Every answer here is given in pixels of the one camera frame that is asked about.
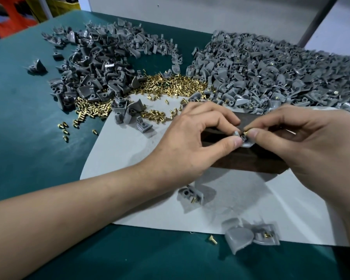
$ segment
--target left hand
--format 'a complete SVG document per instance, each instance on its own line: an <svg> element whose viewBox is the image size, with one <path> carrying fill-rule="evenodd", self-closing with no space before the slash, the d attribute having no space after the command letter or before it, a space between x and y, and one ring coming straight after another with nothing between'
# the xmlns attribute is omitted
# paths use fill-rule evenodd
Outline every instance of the left hand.
<svg viewBox="0 0 350 280"><path fill-rule="evenodd" d="M239 131L240 120L229 109L212 102L188 103L175 117L153 152L140 164L147 167L156 184L169 191L185 186L201 176L219 158L243 143L238 136L229 136L202 147L201 132L217 127L227 135Z"/></svg>

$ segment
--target hand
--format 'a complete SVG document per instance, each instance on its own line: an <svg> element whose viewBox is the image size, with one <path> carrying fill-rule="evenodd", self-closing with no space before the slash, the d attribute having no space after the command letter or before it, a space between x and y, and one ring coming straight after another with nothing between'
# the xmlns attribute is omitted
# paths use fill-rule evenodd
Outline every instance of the hand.
<svg viewBox="0 0 350 280"><path fill-rule="evenodd" d="M272 126L283 129L268 131ZM303 185L350 212L350 113L284 105L247 130L249 138L285 160Z"/></svg>
<svg viewBox="0 0 350 280"><path fill-rule="evenodd" d="M167 191L187 185L219 158L242 145L240 137L229 136L202 147L201 132L206 127L217 127L232 135L238 131L239 123L232 111L215 103L188 103L174 118L157 147L140 164L148 165L154 179Z"/></svg>

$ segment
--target pile of brass screws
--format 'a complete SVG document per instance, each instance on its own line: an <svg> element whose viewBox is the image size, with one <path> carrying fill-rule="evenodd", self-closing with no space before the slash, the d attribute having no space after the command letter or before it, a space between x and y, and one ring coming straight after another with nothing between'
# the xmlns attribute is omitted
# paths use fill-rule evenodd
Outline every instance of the pile of brass screws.
<svg viewBox="0 0 350 280"><path fill-rule="evenodd" d="M202 99L206 99L206 95L203 91L207 88L206 83L202 83L199 80L194 80L186 76L176 75L169 79L163 79L160 74L154 76L148 76L147 81L142 83L141 87L131 91L131 94L147 94L147 98L151 101L161 99L162 95L168 95L170 97L178 96L190 97L193 93L199 91ZM78 97L75 101L75 107L77 108L75 112L78 114L78 118L73 120L73 127L79 129L81 123L83 123L86 117L100 117L101 119L106 119L110 112L112 111L111 106L112 100L107 102L88 102L87 99L82 99ZM187 103L187 100L183 98L181 100L181 105L179 108L170 110L170 116L167 117L165 112L158 110L142 111L141 117L154 121L156 123L165 123L166 121L171 121L174 117L178 115L179 111L182 111L182 105ZM65 128L67 124L63 122L58 124L59 128ZM96 130L92 130L95 135L98 135ZM64 130L65 135L69 135L69 132ZM68 142L69 138L64 136L64 140Z"/></svg>

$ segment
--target white wall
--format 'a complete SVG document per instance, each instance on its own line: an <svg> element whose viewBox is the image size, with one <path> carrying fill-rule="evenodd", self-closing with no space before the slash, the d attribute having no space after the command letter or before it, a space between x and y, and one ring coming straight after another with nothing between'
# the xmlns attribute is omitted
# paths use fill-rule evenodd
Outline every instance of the white wall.
<svg viewBox="0 0 350 280"><path fill-rule="evenodd" d="M298 43L329 0L89 0L94 12L202 32L264 34ZM79 0L87 9L86 0Z"/></svg>

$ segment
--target table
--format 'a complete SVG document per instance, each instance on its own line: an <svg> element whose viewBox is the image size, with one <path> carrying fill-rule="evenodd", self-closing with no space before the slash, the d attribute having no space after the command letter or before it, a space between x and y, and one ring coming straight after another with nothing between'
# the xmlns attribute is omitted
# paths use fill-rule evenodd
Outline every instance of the table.
<svg viewBox="0 0 350 280"><path fill-rule="evenodd" d="M62 139L57 124L71 125L76 114L63 113L49 95L47 80L59 73L53 47L41 32L61 24L81 29L90 19L103 25L116 17L73 11L0 40L0 200L79 179L96 140L91 130L100 131L103 122L88 118L80 130L70 128L69 143ZM210 39L206 33L142 24L151 34L174 39L184 56L182 72L194 46L202 47ZM74 48L69 45L62 54L68 57ZM23 69L36 58L46 66L46 75L29 75ZM170 56L132 61L149 74L171 66ZM207 238L200 233L109 225L28 279L350 279L350 248L253 244L234 256L224 236L215 236L218 245Z"/></svg>

